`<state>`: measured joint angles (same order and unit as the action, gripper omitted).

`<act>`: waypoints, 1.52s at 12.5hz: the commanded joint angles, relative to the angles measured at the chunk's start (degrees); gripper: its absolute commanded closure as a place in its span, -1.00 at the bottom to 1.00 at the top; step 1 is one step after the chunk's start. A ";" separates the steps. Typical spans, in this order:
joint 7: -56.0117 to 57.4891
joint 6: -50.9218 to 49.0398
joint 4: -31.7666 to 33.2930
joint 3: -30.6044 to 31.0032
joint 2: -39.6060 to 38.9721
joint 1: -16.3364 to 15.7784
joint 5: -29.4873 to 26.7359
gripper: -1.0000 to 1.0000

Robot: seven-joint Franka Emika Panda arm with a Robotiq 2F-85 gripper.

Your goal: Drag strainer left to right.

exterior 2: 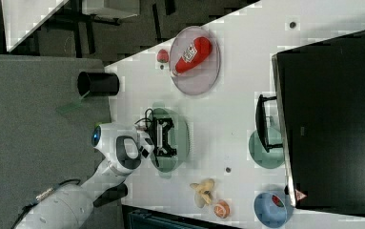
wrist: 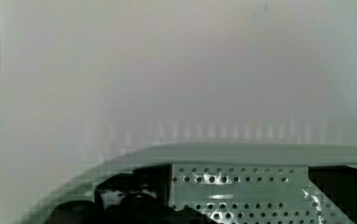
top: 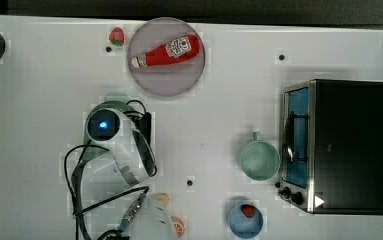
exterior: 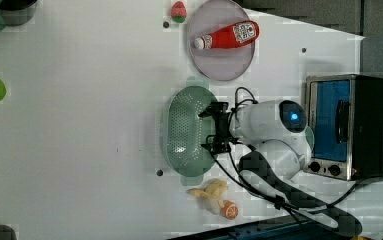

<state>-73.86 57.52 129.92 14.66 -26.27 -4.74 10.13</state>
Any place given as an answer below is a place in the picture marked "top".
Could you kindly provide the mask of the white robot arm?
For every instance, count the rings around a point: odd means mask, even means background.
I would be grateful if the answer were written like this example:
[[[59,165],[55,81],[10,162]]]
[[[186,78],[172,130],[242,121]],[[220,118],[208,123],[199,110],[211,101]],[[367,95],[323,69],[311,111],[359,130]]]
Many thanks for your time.
[[[86,120],[84,155],[71,177],[83,240],[178,240],[165,207],[144,184],[156,173],[141,129],[114,107]]]

